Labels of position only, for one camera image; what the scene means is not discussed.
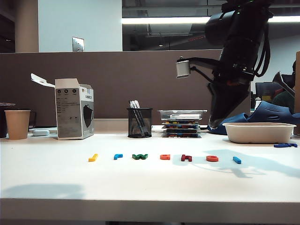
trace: blue object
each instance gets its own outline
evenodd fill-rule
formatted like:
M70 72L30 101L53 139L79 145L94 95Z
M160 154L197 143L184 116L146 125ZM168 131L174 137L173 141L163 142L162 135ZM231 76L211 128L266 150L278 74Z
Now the blue object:
M210 126L207 126L207 129L216 135L227 135L226 128L223 126L223 123L248 123L248 116L245 113L238 114L223 120L216 129L211 129Z
M223 120L216 129L211 129L209 126L207 129L217 135L227 135L226 128L223 123L290 123L300 124L300 112L291 114L288 107L273 105L271 103L262 101L257 109L251 116L247 116L245 113L238 114Z
M280 143L280 144L274 144L274 147L275 148L286 148L286 147L298 147L297 144L295 143Z
M115 154L113 159L117 160L118 158L123 158L123 154Z
M300 113L291 114L288 107L273 105L262 101L254 113L247 118L250 123L272 122L272 123L300 123Z
M236 162L237 164L241 164L241 163L242 163L242 160L240 160L240 159L237 158L236 156L234 156L232 159L233 159L234 162Z

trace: open box flap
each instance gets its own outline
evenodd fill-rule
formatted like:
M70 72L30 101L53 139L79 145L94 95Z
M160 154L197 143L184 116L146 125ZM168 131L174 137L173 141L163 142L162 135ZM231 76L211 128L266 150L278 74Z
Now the open box flap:
M38 84L41 84L43 86L47 86L47 87L51 87L51 88L55 88L55 85L54 84L51 84L51 83L47 83L47 80L35 75L35 74L31 74L31 80L38 83Z

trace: mask image on box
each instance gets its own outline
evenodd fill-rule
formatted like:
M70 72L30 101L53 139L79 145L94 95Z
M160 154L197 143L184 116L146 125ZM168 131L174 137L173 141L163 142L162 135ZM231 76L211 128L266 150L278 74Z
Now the mask image on box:
M83 107L83 118L87 128L90 126L92 119L94 119L93 112L94 110L90 108L90 105L85 105Z

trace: light switch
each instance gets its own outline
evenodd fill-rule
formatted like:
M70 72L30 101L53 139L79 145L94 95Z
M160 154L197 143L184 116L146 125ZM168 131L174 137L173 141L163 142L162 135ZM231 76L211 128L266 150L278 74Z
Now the light switch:
M72 46L74 52L84 52L84 39L72 37Z

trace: white bowl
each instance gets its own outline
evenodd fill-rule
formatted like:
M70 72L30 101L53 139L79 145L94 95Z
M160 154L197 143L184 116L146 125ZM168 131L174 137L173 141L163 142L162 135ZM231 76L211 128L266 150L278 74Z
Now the white bowl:
M296 125L288 123L223 123L235 143L288 143Z

